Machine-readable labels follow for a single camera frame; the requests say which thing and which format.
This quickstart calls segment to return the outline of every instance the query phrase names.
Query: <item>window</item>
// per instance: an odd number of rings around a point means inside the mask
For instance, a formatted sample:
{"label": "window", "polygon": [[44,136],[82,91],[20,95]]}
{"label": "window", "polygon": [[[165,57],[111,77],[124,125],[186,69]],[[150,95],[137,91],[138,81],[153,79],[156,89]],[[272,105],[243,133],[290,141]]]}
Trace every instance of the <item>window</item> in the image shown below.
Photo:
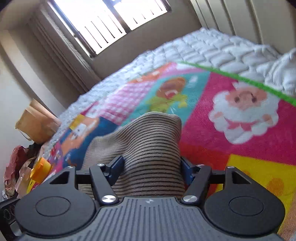
{"label": "window", "polygon": [[92,57],[140,25],[171,11],[166,0],[50,0],[50,3]]}

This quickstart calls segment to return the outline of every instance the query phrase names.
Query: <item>orange cap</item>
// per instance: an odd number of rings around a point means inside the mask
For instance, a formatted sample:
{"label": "orange cap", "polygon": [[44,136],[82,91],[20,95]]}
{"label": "orange cap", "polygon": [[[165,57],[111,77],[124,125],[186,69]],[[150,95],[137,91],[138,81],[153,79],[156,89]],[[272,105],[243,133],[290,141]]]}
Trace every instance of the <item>orange cap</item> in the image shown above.
{"label": "orange cap", "polygon": [[35,167],[32,169],[30,178],[33,179],[38,184],[41,184],[44,179],[48,176],[51,165],[43,157],[39,159]]}

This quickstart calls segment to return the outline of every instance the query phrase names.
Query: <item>gray ribbed plate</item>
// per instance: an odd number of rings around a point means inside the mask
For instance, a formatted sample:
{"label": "gray ribbed plate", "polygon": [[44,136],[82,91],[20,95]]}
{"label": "gray ribbed plate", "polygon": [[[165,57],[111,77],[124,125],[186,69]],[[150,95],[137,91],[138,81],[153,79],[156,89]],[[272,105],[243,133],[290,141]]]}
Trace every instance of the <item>gray ribbed plate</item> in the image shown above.
{"label": "gray ribbed plate", "polygon": [[[19,240],[41,240],[29,235]],[[56,241],[279,241],[276,234],[256,239],[228,236],[214,229],[199,208],[184,206],[174,197],[131,198],[113,207],[100,209],[94,221],[84,230]]]}

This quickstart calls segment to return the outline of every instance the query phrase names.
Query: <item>colorful blanket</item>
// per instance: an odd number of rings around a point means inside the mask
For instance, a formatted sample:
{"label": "colorful blanket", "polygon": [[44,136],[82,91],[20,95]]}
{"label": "colorful blanket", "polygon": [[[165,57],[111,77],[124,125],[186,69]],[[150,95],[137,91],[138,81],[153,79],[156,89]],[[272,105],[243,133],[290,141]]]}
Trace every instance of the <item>colorful blanket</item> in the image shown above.
{"label": "colorful blanket", "polygon": [[[215,69],[169,63],[93,103],[52,150],[52,174],[81,168],[88,145],[151,111],[182,120],[181,155],[223,170],[236,166],[285,205],[279,234],[296,230],[296,100],[263,84]],[[221,190],[211,185],[210,193]]]}

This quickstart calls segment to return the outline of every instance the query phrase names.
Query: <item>beige curtain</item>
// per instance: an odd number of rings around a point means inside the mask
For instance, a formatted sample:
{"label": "beige curtain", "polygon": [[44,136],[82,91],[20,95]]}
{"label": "beige curtain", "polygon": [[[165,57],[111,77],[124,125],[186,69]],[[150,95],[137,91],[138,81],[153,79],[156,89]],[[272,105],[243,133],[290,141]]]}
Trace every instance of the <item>beige curtain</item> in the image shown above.
{"label": "beige curtain", "polygon": [[89,91],[100,81],[90,65],[49,16],[43,4],[33,14],[28,24],[50,57],[81,94]]}

